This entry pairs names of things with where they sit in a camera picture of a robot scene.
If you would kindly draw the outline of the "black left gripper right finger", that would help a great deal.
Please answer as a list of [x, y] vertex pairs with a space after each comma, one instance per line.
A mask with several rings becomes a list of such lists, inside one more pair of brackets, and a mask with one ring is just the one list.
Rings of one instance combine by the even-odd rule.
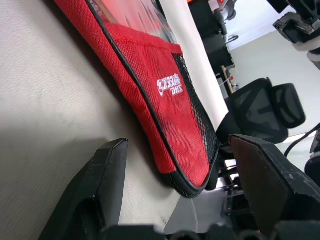
[[260, 231], [270, 232], [281, 221], [320, 221], [320, 187], [274, 144], [231, 134], [229, 145]]

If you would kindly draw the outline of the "black mesh office chair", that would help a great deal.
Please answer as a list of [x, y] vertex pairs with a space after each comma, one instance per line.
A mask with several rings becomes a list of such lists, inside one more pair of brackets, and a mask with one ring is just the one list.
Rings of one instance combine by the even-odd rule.
[[222, 144], [228, 143], [231, 134], [280, 144], [289, 137], [290, 129], [306, 121], [292, 83], [274, 86], [269, 78], [260, 78], [231, 94], [225, 102], [228, 113], [216, 131]]

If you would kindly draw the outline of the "wooden desk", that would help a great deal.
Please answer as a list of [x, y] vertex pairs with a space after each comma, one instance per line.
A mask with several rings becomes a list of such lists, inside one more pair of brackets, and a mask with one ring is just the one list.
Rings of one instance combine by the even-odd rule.
[[234, 76], [224, 66], [220, 67], [220, 78], [220, 86], [225, 88], [228, 97], [240, 89], [240, 85], [234, 82]]

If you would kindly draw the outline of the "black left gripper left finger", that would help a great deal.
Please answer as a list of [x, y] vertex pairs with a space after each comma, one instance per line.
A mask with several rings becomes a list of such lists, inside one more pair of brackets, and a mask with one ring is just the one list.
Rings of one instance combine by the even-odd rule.
[[128, 139], [103, 144], [67, 185], [42, 240], [105, 240], [123, 202]]

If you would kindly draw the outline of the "red mesh paddle case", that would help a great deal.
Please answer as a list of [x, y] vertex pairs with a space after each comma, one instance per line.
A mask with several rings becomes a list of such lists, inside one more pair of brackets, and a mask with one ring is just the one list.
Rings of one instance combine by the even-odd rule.
[[220, 143], [156, 0], [54, 0], [136, 114], [158, 172], [180, 195], [216, 188]]

